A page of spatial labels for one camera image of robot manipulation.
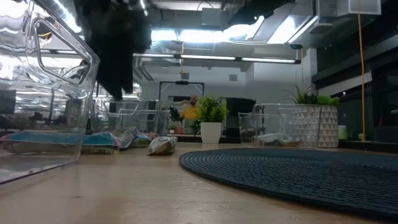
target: geometric patterned planter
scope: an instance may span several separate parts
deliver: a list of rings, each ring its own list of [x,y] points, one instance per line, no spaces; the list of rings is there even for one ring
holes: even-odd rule
[[[338,119],[336,106],[322,106],[318,147],[338,146]]]
[[[297,105],[293,110],[292,137],[300,139],[301,147],[318,147],[320,116],[318,105]]]

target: clear plastic container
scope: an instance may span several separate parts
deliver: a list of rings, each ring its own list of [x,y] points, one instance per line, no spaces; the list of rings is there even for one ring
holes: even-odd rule
[[[99,60],[41,3],[0,5],[0,183],[5,183],[79,158]],[[78,56],[45,49],[51,42]]]
[[[256,120],[252,113],[238,113],[241,143],[252,141],[256,135]]]
[[[255,105],[251,141],[260,147],[318,147],[321,107],[317,105]]]
[[[167,135],[169,111],[160,110],[158,100],[128,99],[114,101],[95,98],[91,113],[91,128],[94,133],[109,131],[124,139],[122,148],[129,147],[138,135],[154,139]]]

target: potted plant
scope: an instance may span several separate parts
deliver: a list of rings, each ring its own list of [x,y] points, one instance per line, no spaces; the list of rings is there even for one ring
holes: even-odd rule
[[[169,126],[169,133],[174,134],[174,131],[176,130],[177,125],[175,124],[170,124]]]
[[[338,97],[318,96],[321,105],[318,147],[338,147]]]
[[[300,139],[307,138],[303,142],[304,146],[338,147],[337,106],[340,99],[317,96],[312,93],[310,88],[300,90],[296,86],[296,90],[296,95],[291,100],[302,106],[293,112],[293,134]]]
[[[317,95],[311,88],[301,90],[298,86],[296,86],[296,94],[291,94],[294,98],[290,100],[298,105],[293,110],[293,118],[290,121],[293,127],[292,135],[300,139],[301,146],[318,147],[320,107],[317,106]]]
[[[203,143],[218,144],[221,137],[221,123],[227,114],[226,104],[221,98],[204,96],[199,99],[199,108],[196,111],[200,121],[200,133]]]

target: person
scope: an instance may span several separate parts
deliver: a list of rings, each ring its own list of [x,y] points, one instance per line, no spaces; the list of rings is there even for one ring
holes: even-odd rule
[[[192,95],[189,101],[183,100],[180,103],[180,106],[184,104],[188,104],[188,106],[186,106],[185,109],[182,111],[181,118],[195,120],[196,111],[198,109],[197,103],[198,103],[198,96],[196,95]]]

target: green plant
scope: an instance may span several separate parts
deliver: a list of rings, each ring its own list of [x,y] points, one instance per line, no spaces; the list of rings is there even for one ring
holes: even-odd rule
[[[199,99],[199,108],[196,111],[197,119],[201,122],[222,122],[227,114],[226,103],[221,98],[204,96]]]
[[[200,130],[200,121],[199,120],[195,120],[193,122],[193,124],[191,125],[191,128],[193,129],[194,135],[196,135],[197,132]]]
[[[175,130],[177,128],[177,125],[175,124],[170,124],[169,130]]]
[[[292,93],[291,91],[285,91],[294,96],[294,98],[289,98],[288,100],[293,100],[295,104],[318,104],[318,97],[316,94],[312,93],[310,87],[306,88],[305,90],[300,90],[300,88],[296,85],[296,94]]]
[[[331,96],[318,96],[318,104],[319,105],[330,105],[330,106],[338,106],[340,104],[340,98],[331,97]]]

